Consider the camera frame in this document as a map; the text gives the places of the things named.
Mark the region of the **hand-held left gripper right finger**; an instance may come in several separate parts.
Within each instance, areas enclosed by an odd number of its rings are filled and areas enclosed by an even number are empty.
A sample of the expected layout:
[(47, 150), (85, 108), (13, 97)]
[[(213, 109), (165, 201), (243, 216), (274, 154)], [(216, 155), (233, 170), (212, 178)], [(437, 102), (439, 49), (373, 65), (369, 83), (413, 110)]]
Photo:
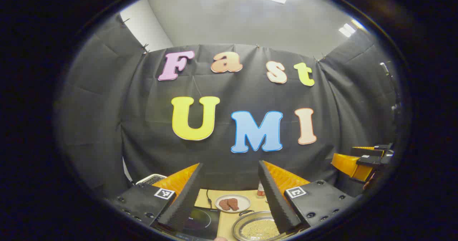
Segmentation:
[(324, 180), (309, 182), (267, 161), (259, 161), (258, 176), (280, 233), (322, 225), (357, 201)]

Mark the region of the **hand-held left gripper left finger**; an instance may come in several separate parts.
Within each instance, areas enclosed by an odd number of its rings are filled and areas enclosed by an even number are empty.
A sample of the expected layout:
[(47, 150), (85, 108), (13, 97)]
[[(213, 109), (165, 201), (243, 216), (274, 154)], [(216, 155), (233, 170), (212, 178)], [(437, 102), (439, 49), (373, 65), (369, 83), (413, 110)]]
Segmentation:
[(146, 227), (181, 231), (201, 189), (202, 168), (203, 163), (196, 163), (156, 183), (136, 184), (111, 204)]

